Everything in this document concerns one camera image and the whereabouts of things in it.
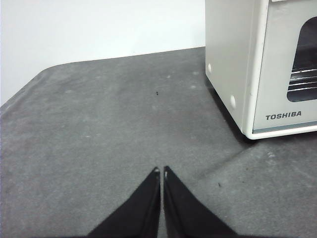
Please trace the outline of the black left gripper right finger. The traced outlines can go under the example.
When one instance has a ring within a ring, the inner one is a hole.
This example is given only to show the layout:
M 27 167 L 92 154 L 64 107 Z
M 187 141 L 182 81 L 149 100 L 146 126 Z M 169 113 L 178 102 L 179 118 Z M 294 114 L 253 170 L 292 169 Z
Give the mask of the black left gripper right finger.
M 163 205 L 169 238 L 236 238 L 237 233 L 204 206 L 169 167 L 164 167 Z

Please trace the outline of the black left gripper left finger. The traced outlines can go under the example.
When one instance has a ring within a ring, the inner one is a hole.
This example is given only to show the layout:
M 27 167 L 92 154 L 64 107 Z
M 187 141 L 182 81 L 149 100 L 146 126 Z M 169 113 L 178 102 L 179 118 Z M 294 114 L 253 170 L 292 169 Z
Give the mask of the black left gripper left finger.
M 159 215 L 160 171 L 155 167 L 131 196 L 87 237 L 156 238 Z

